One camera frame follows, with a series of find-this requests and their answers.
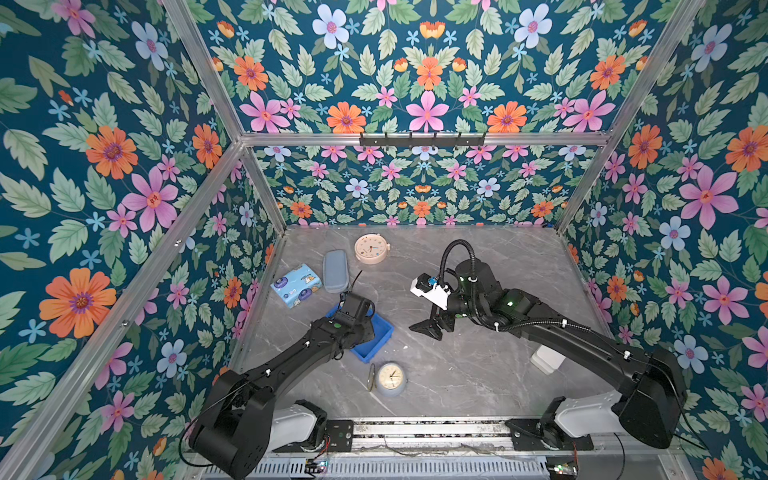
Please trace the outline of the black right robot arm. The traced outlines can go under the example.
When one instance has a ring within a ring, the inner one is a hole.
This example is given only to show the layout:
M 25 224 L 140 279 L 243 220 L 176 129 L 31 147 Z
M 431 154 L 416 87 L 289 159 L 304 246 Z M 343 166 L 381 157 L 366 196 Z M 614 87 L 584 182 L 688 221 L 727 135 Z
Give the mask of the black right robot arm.
M 455 286 L 442 274 L 423 273 L 412 281 L 411 293 L 432 305 L 429 318 L 411 325 L 412 331 L 440 340 L 454 330 L 457 319 L 465 318 L 495 333 L 538 343 L 611 386 L 605 394 L 553 399 L 534 438 L 558 448 L 590 435 L 626 433 L 652 448 L 671 445 L 687 400 L 674 353 L 663 347 L 648 352 L 621 346 L 531 293 L 502 287 L 490 266 L 479 260 L 465 260 L 449 273 Z

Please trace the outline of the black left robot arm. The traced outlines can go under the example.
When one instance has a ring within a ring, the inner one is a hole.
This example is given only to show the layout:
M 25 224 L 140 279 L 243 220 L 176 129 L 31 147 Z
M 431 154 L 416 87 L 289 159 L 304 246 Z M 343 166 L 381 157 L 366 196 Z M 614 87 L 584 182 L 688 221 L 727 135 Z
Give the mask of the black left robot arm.
M 324 414 L 298 405 L 295 418 L 307 418 L 306 428 L 277 427 L 282 395 L 317 367 L 341 358 L 345 351 L 375 338 L 374 303 L 347 293 L 330 315 L 313 321 L 288 349 L 244 373 L 228 370 L 214 382 L 202 410 L 189 425 L 190 449 L 233 479 L 246 478 L 265 454 L 292 443 L 319 440 Z

